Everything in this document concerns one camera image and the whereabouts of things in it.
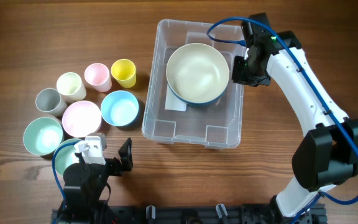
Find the green bowl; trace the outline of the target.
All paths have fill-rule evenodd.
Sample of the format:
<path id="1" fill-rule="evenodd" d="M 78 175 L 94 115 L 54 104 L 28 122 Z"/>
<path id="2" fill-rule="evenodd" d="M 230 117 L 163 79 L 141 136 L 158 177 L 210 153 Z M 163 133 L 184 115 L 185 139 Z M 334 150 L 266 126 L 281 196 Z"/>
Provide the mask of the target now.
<path id="1" fill-rule="evenodd" d="M 74 145 L 70 145 L 61 149 L 57 154 L 55 158 L 55 169 L 57 173 L 62 176 L 65 169 L 74 163 L 79 163 L 79 160 L 75 156 Z"/>
<path id="2" fill-rule="evenodd" d="M 33 120 L 26 127 L 23 135 L 24 147 L 36 156 L 53 154 L 63 140 L 61 122 L 49 117 Z"/>

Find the large cream bowl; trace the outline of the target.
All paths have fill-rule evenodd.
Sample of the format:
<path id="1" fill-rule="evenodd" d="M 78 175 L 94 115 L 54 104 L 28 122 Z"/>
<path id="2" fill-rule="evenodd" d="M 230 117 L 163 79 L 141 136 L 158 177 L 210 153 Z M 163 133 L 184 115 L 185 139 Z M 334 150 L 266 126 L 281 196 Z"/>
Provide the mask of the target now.
<path id="1" fill-rule="evenodd" d="M 224 56 L 202 43 L 176 49 L 168 59 L 165 74 L 175 96 L 194 105 L 216 101 L 226 91 L 230 78 Z"/>

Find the light blue bowl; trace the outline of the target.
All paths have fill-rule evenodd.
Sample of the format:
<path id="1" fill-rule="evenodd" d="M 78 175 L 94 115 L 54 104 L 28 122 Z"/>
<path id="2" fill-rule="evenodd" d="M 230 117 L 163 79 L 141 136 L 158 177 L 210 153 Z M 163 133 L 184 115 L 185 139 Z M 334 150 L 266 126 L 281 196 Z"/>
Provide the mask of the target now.
<path id="1" fill-rule="evenodd" d="M 128 91 L 114 91 L 101 103 L 102 118 L 111 126 L 127 126 L 136 119 L 138 113 L 139 102 Z"/>

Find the pink bowl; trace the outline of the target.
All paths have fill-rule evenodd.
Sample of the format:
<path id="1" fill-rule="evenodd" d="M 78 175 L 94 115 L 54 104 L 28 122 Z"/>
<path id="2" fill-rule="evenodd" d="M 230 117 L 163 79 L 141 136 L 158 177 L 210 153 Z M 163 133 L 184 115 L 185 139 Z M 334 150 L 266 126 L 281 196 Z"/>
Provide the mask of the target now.
<path id="1" fill-rule="evenodd" d="M 91 101 L 72 103 L 64 112 L 62 126 L 67 134 L 74 138 L 97 132 L 102 123 L 101 110 Z"/>

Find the clear plastic storage bin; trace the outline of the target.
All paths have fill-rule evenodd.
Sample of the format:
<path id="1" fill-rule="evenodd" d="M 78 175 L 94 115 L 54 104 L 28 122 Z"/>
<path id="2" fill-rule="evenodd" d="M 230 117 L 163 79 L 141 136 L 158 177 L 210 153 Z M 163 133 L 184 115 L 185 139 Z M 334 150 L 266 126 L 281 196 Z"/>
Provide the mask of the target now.
<path id="1" fill-rule="evenodd" d="M 179 47 L 203 43 L 217 49 L 233 67 L 235 56 L 245 56 L 246 48 L 218 42 L 241 40 L 239 26 L 219 25 L 210 35 L 209 23 L 163 19 L 157 25 L 154 57 L 150 73 L 147 100 L 142 122 L 142 134 L 153 141 L 200 144 L 211 149 L 235 148 L 241 142 L 244 87 L 230 82 L 217 101 L 208 105 L 189 105 L 186 111 L 165 110 L 167 92 L 166 65 Z"/>

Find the grey cup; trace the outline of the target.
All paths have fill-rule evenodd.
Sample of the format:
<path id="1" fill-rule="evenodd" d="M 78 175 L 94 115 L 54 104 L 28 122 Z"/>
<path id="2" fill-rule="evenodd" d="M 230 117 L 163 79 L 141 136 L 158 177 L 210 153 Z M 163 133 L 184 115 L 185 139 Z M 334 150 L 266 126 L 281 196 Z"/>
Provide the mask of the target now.
<path id="1" fill-rule="evenodd" d="M 46 88 L 42 90 L 35 99 L 35 105 L 39 111 L 55 117 L 63 116 L 67 109 L 66 101 L 54 88 Z"/>

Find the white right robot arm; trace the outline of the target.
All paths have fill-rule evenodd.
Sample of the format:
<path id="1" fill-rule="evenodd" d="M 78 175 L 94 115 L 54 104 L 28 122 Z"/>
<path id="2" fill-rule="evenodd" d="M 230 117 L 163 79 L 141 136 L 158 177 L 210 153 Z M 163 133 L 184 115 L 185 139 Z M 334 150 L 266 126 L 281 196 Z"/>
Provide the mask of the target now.
<path id="1" fill-rule="evenodd" d="M 273 204 L 283 220 L 297 221 L 321 197 L 358 202 L 358 119 L 350 119 L 327 94 L 291 31 L 276 33 L 267 15 L 240 18 L 246 57 L 236 57 L 232 80 L 257 87 L 275 81 L 303 131 L 291 166 L 294 176 Z"/>

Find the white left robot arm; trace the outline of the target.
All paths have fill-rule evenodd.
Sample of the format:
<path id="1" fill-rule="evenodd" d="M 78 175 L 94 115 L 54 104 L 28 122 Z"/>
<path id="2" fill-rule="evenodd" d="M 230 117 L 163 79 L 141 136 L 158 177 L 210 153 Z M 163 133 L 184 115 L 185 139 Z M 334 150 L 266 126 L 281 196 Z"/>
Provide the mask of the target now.
<path id="1" fill-rule="evenodd" d="M 63 173 L 65 199 L 56 212 L 54 223 L 119 223 L 118 216 L 109 208 L 108 200 L 101 200 L 110 176 L 122 176 L 133 168 L 132 139 L 127 138 L 118 150 L 120 158 L 106 159 L 104 164 L 87 163 L 85 156 L 77 152 L 78 163 Z"/>

